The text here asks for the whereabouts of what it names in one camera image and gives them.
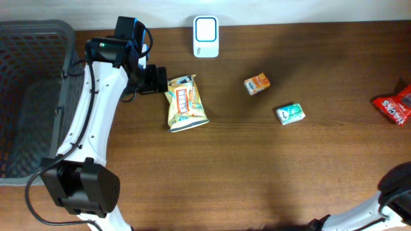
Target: red packet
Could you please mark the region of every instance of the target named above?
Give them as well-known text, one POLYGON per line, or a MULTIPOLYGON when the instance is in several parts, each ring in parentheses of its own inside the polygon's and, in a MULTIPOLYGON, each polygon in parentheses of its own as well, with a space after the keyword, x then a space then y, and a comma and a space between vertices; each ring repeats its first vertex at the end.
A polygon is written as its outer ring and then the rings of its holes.
POLYGON ((378 98, 373 103, 397 124, 404 126, 411 117, 411 85, 397 96, 378 98))

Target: white and green package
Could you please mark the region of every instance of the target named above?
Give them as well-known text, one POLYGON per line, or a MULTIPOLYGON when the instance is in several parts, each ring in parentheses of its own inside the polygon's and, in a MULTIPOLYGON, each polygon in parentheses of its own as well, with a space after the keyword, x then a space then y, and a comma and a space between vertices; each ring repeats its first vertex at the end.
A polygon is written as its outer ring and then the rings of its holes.
POLYGON ((306 117, 299 103, 277 109, 277 115, 282 125, 294 123, 306 117))
POLYGON ((170 103, 169 132, 179 132, 210 122, 201 104, 194 77, 195 74, 190 74, 168 82, 168 92, 165 94, 170 103))

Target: gray bin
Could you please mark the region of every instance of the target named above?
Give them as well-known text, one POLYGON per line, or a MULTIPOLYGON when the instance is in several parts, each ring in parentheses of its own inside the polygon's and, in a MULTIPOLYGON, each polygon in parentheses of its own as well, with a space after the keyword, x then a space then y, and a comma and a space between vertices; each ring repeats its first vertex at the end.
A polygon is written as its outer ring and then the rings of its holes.
POLYGON ((83 73, 75 42, 63 21, 0 22, 0 185, 24 185, 64 140, 84 79, 67 74, 83 73))

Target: white wall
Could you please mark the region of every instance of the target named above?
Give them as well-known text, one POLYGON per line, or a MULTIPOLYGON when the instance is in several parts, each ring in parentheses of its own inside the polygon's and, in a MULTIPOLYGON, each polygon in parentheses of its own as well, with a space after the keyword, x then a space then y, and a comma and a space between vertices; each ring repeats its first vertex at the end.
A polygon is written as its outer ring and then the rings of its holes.
POLYGON ((0 21, 61 19, 75 30, 114 29, 119 15, 149 28, 191 26, 212 14, 220 24, 411 19, 411 0, 0 0, 0 21))

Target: white square marker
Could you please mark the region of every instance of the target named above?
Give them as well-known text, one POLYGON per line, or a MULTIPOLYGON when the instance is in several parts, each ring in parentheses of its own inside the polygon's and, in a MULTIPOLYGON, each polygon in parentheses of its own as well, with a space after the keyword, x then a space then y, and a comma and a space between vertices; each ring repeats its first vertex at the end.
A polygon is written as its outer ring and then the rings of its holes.
POLYGON ((218 19, 214 16, 198 16, 193 21, 193 52, 198 58, 218 56, 218 19))

